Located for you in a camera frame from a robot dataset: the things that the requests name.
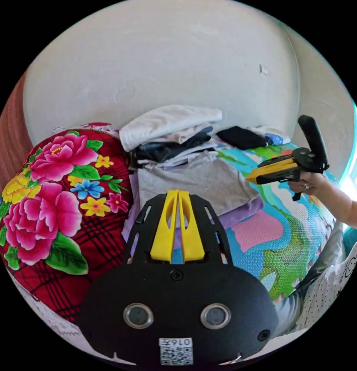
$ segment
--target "yellow bracket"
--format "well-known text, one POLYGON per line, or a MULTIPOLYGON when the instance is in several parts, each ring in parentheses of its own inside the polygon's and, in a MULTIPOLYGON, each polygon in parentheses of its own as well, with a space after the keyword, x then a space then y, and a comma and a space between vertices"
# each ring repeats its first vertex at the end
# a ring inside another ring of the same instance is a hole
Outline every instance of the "yellow bracket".
POLYGON ((204 248, 191 205, 189 192, 168 191, 162 215, 150 251, 152 259, 172 264, 174 232, 176 229, 177 203, 181 225, 183 262, 202 260, 204 248))
POLYGON ((270 165, 255 168, 246 177, 245 180, 253 184, 258 184, 257 178, 262 175, 268 175, 268 174, 276 173, 278 171, 289 170, 289 169, 293 169, 296 167, 298 167, 298 164, 295 163, 292 158, 288 158, 287 160, 283 160, 283 161, 272 163, 270 165))
POLYGON ((181 244, 183 262, 204 259, 204 248, 201 242, 198 225, 196 224, 189 192, 178 191, 179 216, 181 224, 181 244))
POLYGON ((168 191, 166 201, 160 216, 150 255, 154 260, 172 264, 174 230, 176 229, 178 191, 168 191))

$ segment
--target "colorful quilt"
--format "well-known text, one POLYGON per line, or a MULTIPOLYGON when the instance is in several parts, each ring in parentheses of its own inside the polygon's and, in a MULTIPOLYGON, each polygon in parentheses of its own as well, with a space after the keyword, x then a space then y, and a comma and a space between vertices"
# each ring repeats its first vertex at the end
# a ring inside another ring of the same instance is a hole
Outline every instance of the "colorful quilt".
MULTIPOLYGON (((293 144, 242 151, 216 138, 219 157, 246 177, 262 161, 291 153, 293 144)), ((335 178, 327 172, 329 179, 335 178)), ((322 251, 334 226, 330 212, 315 198, 292 200, 287 183, 252 186, 265 206, 226 230, 234 264, 258 278, 275 303, 292 293, 322 251)), ((174 262, 181 250, 174 253, 174 262)))
POLYGON ((132 202, 118 139, 91 129, 58 133, 2 192, 2 260, 37 301, 74 323, 91 283, 122 263, 132 202))

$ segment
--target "hand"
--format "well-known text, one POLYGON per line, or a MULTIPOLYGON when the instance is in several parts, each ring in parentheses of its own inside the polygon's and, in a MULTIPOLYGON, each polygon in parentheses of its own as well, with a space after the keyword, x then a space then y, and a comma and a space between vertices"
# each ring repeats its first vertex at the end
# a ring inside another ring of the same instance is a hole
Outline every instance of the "hand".
POLYGON ((326 178, 322 174, 302 172, 299 182, 288 182, 288 185, 290 190, 295 193, 305 193, 314 196, 325 182, 326 178))

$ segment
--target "gray sleeve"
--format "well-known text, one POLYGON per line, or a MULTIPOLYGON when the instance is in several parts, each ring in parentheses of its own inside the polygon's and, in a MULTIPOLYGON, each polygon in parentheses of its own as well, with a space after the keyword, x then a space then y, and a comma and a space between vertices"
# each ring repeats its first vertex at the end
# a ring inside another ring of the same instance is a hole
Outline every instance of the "gray sleeve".
POLYGON ((275 305, 279 324, 273 337, 285 335, 292 331, 300 317, 304 299, 310 285, 326 268, 338 264, 343 240, 343 223, 337 221, 324 249, 309 270, 306 277, 299 283, 296 290, 286 299, 275 305))

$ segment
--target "person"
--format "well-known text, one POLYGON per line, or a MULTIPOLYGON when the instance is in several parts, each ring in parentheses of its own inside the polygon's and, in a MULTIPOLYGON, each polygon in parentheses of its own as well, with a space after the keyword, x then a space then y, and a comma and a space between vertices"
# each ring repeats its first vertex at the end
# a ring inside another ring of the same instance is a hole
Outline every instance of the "person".
POLYGON ((274 337, 310 328, 338 297, 357 263, 357 243, 348 257, 337 264, 343 226, 357 229, 357 201, 350 199, 323 174, 302 172, 290 190, 315 196, 337 219, 317 261, 296 290, 275 306, 279 324, 274 337))

